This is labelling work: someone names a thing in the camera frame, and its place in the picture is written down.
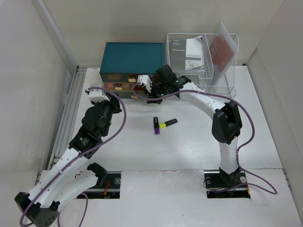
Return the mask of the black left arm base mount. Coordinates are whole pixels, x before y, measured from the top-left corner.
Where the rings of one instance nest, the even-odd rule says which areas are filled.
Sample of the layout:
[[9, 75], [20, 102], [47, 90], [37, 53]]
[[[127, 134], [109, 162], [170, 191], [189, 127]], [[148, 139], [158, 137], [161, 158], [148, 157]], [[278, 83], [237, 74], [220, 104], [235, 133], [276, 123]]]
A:
[[83, 192], [89, 199], [120, 198], [121, 172], [108, 172], [97, 163], [89, 164], [87, 170], [94, 172], [94, 175], [98, 178], [93, 187]]

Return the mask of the black yellow highlighter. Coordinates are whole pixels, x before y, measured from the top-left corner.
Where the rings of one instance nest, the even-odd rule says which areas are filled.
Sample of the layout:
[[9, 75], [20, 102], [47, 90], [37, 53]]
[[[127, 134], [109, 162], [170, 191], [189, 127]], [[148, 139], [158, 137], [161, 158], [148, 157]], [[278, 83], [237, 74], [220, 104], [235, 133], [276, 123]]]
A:
[[166, 128], [166, 127], [168, 127], [168, 126], [170, 126], [170, 125], [176, 124], [177, 122], [178, 122], [177, 119], [171, 119], [171, 120], [169, 120], [169, 121], [160, 123], [160, 124], [159, 124], [159, 127], [160, 127], [161, 129], [163, 129], [163, 128]]

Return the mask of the black purple highlighter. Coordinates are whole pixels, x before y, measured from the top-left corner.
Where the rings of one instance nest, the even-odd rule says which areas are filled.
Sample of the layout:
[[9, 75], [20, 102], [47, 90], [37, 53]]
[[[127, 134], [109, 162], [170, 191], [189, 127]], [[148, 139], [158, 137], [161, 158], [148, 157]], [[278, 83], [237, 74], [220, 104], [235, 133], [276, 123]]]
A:
[[160, 125], [159, 125], [159, 119], [158, 117], [153, 118], [153, 125], [154, 125], [154, 133], [155, 135], [160, 134]]

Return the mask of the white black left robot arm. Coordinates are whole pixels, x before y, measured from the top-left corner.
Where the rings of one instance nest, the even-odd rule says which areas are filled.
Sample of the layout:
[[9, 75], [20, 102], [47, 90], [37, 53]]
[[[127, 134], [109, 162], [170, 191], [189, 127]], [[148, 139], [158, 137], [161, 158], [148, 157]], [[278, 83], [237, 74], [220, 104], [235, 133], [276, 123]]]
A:
[[102, 187], [107, 171], [97, 163], [76, 175], [98, 150], [102, 138], [109, 132], [113, 114], [121, 112], [117, 93], [106, 93], [93, 102], [82, 118], [82, 126], [71, 140], [64, 154], [49, 173], [28, 192], [19, 192], [15, 202], [31, 223], [37, 227], [49, 227], [61, 210], [85, 190]]

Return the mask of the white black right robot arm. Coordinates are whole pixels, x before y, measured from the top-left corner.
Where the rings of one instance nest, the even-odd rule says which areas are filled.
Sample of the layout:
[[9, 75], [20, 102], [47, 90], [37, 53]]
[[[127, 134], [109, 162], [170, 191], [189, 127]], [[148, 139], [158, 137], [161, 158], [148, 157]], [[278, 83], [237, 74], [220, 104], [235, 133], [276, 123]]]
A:
[[237, 104], [234, 101], [222, 102], [208, 96], [185, 76], [177, 77], [169, 65], [156, 70], [154, 79], [141, 75], [137, 82], [145, 86], [144, 93], [148, 103], [161, 103], [161, 98], [173, 94], [188, 101], [207, 114], [212, 120], [211, 133], [218, 141], [221, 163], [219, 180], [221, 187], [232, 187], [240, 174], [236, 160], [238, 136], [242, 121]]

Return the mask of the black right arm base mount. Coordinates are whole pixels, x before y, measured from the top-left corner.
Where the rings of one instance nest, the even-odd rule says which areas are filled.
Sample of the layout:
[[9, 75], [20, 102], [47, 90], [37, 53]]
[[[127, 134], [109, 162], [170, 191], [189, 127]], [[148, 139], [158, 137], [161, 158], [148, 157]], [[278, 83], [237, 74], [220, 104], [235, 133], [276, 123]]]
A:
[[235, 174], [226, 175], [219, 170], [204, 171], [204, 187], [208, 199], [250, 199], [246, 174], [239, 169]]

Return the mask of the clear zip pouch red card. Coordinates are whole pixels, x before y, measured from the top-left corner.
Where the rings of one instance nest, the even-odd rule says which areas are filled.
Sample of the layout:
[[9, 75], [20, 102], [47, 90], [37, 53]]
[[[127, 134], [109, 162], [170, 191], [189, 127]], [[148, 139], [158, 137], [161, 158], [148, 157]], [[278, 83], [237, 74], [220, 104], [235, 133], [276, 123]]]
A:
[[226, 27], [221, 23], [209, 46], [214, 69], [214, 80], [219, 80], [228, 70], [231, 63], [237, 57], [239, 48], [228, 33]]

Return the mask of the grey setup guide booklet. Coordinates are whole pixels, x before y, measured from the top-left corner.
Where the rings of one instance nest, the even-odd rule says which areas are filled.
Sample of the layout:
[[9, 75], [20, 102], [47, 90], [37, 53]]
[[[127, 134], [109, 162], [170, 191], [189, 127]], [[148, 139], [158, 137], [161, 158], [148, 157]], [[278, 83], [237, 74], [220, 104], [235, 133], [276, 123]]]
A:
[[172, 39], [170, 67], [177, 71], [204, 71], [203, 37]]

